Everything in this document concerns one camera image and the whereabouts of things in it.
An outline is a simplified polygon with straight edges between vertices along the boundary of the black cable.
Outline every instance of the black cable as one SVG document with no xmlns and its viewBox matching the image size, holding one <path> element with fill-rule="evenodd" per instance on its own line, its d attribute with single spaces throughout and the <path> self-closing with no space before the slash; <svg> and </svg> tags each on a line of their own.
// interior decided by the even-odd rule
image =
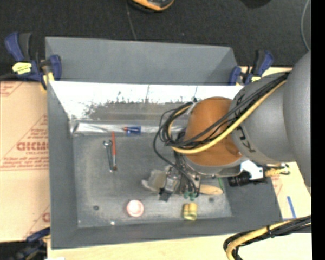
<svg viewBox="0 0 325 260">
<path fill-rule="evenodd" d="M 303 8 L 303 11 L 302 11 L 302 16 L 301 16 L 301 37 L 302 37 L 302 40 L 303 40 L 303 44 L 305 45 L 305 47 L 307 48 L 308 51 L 310 51 L 310 48 L 307 44 L 307 41 L 306 41 L 306 38 L 304 36 L 304 31 L 303 31 L 303 22 L 304 22 L 304 16 L 306 14 L 306 10 L 307 10 L 307 7 L 308 7 L 308 4 L 309 4 L 309 1 L 310 0 L 307 0 L 305 5 L 304 5 L 304 8 Z"/>
<path fill-rule="evenodd" d="M 7 79 L 16 79 L 16 74 L 13 74 L 13 73 L 6 73 L 6 74 L 3 74 L 3 75 L 0 75 L 0 81 L 4 81 L 4 80 L 7 80 Z"/>
<path fill-rule="evenodd" d="M 136 35 L 136 32 L 135 32 L 134 24 L 132 22 L 132 19 L 131 19 L 131 16 L 130 16 L 129 7 L 128 7 L 128 0 L 125 3 L 125 7 L 126 7 L 126 14 L 127 14 L 127 17 L 128 17 L 128 21 L 129 21 L 131 33 L 132 33 L 132 35 L 134 37 L 134 40 L 137 41 L 138 40 L 137 39 L 137 35 Z"/>
<path fill-rule="evenodd" d="M 172 110 L 174 112 L 174 114 L 176 114 L 177 112 L 179 112 L 180 110 L 182 110 L 183 108 L 185 107 L 185 105 L 181 105 L 179 106 L 177 109 L 174 109 Z M 183 170 L 183 167 L 180 165 L 180 163 L 178 162 L 178 159 L 176 158 L 176 154 L 175 154 L 175 160 L 176 160 L 176 163 L 174 164 L 173 162 L 171 162 L 170 160 L 168 160 L 167 158 L 165 158 L 164 156 L 162 156 L 158 150 L 157 150 L 157 139 L 158 139 L 158 136 L 160 135 L 160 132 L 162 130 L 162 128 L 164 126 L 166 126 L 166 123 L 167 121 L 165 121 L 158 129 L 157 133 L 155 134 L 155 137 L 154 137 L 154 140 L 153 140 L 153 150 L 154 152 L 156 153 L 156 155 L 162 159 L 164 162 L 168 163 L 170 166 L 174 167 L 177 171 L 179 171 L 182 175 L 184 175 L 187 180 L 188 180 L 188 184 L 191 184 L 192 188 L 194 189 L 194 192 L 198 192 L 197 188 L 196 188 L 196 185 L 194 183 L 194 181 L 191 179 L 191 177 Z"/>
<path fill-rule="evenodd" d="M 271 82 L 265 84 L 263 87 L 256 90 L 251 95 L 249 95 L 246 99 L 241 101 L 241 103 L 239 103 L 238 105 L 233 107 L 233 109 L 231 109 L 227 114 L 225 114 L 223 117 L 221 117 L 218 121 L 216 121 L 210 127 L 208 127 L 207 129 L 203 130 L 202 132 L 200 132 L 196 136 L 194 136 L 194 137 L 192 137 L 192 138 L 190 138 L 190 139 L 188 139 L 186 141 L 176 142 L 175 140 L 171 139 L 168 136 L 168 132 L 163 132 L 165 135 L 167 135 L 167 137 L 165 138 L 166 139 L 166 145 L 173 146 L 173 147 L 180 147 L 180 148 L 186 148 L 185 146 L 195 145 L 196 143 L 194 141 L 196 141 L 198 138 L 201 138 L 203 135 L 208 133 L 210 130 L 212 130 L 216 126 L 221 125 L 222 122 L 226 122 L 227 118 L 229 116 L 231 116 L 233 113 L 235 113 L 236 111 L 241 109 L 244 105 L 246 105 L 249 102 L 249 105 L 246 106 L 245 111 L 241 112 L 239 116 L 243 115 L 248 110 L 248 108 L 250 108 L 251 104 L 255 103 L 257 99 L 259 99 L 261 96 L 263 96 L 269 90 L 273 89 L 276 85 L 278 85 L 279 83 L 284 81 L 288 77 L 288 75 L 289 75 L 289 73 L 285 73 L 282 76 L 278 77 L 277 79 L 274 79 Z M 171 116 L 170 116 L 170 121 L 172 122 L 176 118 L 177 118 L 176 116 L 173 117 L 173 113 L 172 113 Z"/>
<path fill-rule="evenodd" d="M 232 252 L 232 256 L 235 259 L 241 259 L 239 254 L 238 254 L 238 250 L 239 247 L 241 246 L 246 246 L 249 244 L 252 244 L 254 242 L 259 242 L 268 238 L 274 238 L 276 236 L 286 236 L 292 233 L 303 233 L 303 232 L 311 232 L 311 215 L 306 216 L 306 217 L 302 217 L 302 218 L 297 218 L 294 219 L 286 224 L 283 224 L 281 226 L 278 226 L 274 229 L 270 229 L 270 225 L 267 226 L 267 233 L 257 236 L 253 239 L 247 240 L 246 242 L 242 243 L 240 246 L 236 247 L 236 249 L 233 250 Z M 247 235 L 253 231 L 246 231 L 246 232 L 241 232 L 238 234 L 235 234 L 233 236 L 230 236 L 228 239 L 225 240 L 225 242 L 223 243 L 223 249 L 224 251 L 227 250 L 229 244 L 231 242 L 233 242 L 234 240 L 237 240 L 238 238 L 240 238 L 241 236 Z"/>
</svg>

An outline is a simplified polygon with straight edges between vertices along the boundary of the blue clamp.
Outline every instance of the blue clamp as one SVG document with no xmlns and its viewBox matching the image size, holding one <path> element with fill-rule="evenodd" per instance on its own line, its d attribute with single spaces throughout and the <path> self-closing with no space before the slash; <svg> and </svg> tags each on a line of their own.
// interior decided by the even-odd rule
<svg viewBox="0 0 325 260">
<path fill-rule="evenodd" d="M 244 84 L 248 85 L 262 77 L 264 72 L 273 64 L 274 57 L 267 50 L 256 51 L 256 57 L 252 69 L 244 76 Z"/>
<path fill-rule="evenodd" d="M 29 42 L 31 33 L 19 34 L 13 32 L 8 35 L 4 44 L 9 54 L 17 62 L 13 67 L 16 77 L 24 81 L 33 80 L 41 82 L 44 89 L 46 86 L 46 77 L 42 70 L 45 67 L 48 72 L 53 74 L 53 80 L 61 78 L 61 60 L 58 55 L 51 55 L 46 61 L 38 63 L 38 61 L 31 60 L 29 55 Z"/>
<path fill-rule="evenodd" d="M 256 51 L 256 57 L 251 70 L 248 67 L 247 72 L 242 73 L 242 70 L 239 66 L 235 66 L 232 69 L 229 77 L 229 86 L 248 85 L 251 82 L 260 79 L 264 72 L 271 67 L 273 61 L 274 57 L 269 51 Z"/>
</svg>

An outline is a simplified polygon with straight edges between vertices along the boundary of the black carpet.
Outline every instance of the black carpet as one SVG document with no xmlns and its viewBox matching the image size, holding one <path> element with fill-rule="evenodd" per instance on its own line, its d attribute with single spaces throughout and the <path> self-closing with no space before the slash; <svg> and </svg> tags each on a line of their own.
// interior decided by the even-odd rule
<svg viewBox="0 0 325 260">
<path fill-rule="evenodd" d="M 13 31 L 32 32 L 31 53 L 41 57 L 45 36 L 72 36 L 228 46 L 239 65 L 265 49 L 275 66 L 293 66 L 311 48 L 307 1 L 176 0 L 147 14 L 127 8 L 126 0 L 0 0 L 0 74 L 10 71 L 3 41 Z M 0 259 L 22 246 L 1 244 Z"/>
</svg>

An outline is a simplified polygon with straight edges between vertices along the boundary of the cable bundle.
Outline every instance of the cable bundle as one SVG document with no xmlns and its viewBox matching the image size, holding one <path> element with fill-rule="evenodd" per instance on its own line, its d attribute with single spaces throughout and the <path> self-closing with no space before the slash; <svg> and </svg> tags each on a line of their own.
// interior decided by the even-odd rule
<svg viewBox="0 0 325 260">
<path fill-rule="evenodd" d="M 268 225 L 258 230 L 235 234 L 225 240 L 223 248 L 229 260 L 242 260 L 238 254 L 241 246 L 259 242 L 276 236 L 285 236 L 292 233 L 311 232 L 312 216 L 291 219 L 284 222 Z"/>
<path fill-rule="evenodd" d="M 236 129 L 236 127 L 238 127 L 241 122 L 243 122 L 257 107 L 259 107 L 266 98 L 268 98 L 276 89 L 278 89 L 286 82 L 287 77 L 288 73 L 285 73 L 282 76 L 265 84 L 263 87 L 259 88 L 247 98 L 242 100 L 238 105 L 233 107 L 226 115 L 221 117 L 210 127 L 188 140 L 180 141 L 180 137 L 177 139 L 174 139 L 172 137 L 171 128 L 174 121 L 191 107 L 192 102 L 188 102 L 175 109 L 173 113 L 168 117 L 168 119 L 164 122 L 164 124 L 160 126 L 158 132 L 160 140 L 164 142 L 165 145 L 171 146 L 173 150 L 182 154 L 194 154 L 206 150 L 223 140 L 234 129 Z M 240 115 L 238 117 L 228 119 L 237 111 L 240 111 Z M 226 123 L 229 123 L 227 129 L 222 133 L 216 135 L 216 131 Z M 207 138 L 204 138 L 203 140 L 197 140 L 199 138 L 202 138 L 208 132 L 212 133 Z"/>
</svg>

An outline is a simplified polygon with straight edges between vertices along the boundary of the round cap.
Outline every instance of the round cap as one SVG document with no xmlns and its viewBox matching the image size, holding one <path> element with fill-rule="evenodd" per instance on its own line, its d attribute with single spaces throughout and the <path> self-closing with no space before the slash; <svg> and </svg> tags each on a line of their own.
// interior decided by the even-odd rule
<svg viewBox="0 0 325 260">
<path fill-rule="evenodd" d="M 126 206 L 128 214 L 135 218 L 142 216 L 144 209 L 143 203 L 139 200 L 131 200 Z"/>
</svg>

